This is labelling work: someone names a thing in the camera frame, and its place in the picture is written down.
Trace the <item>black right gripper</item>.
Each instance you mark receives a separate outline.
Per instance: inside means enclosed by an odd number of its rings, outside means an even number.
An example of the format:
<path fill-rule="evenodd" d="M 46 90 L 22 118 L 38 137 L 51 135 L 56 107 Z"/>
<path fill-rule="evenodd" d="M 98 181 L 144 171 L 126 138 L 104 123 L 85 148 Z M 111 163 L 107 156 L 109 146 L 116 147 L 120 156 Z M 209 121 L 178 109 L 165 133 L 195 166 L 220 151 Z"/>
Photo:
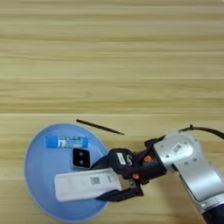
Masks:
<path fill-rule="evenodd" d="M 155 179 L 166 174 L 165 166 L 162 164 L 154 144 L 162 141 L 164 138 L 153 138 L 144 143 L 146 149 L 133 152 L 128 149 L 122 149 L 123 157 L 127 163 L 122 171 L 124 179 L 133 179 L 138 185 L 146 185 L 151 179 Z M 111 167 L 110 156 L 101 157 L 92 166 L 91 170 L 107 169 Z M 134 197 L 142 197 L 144 195 L 140 187 L 127 188 L 124 190 L 113 190 L 105 192 L 97 197 L 100 201 L 121 202 Z"/>

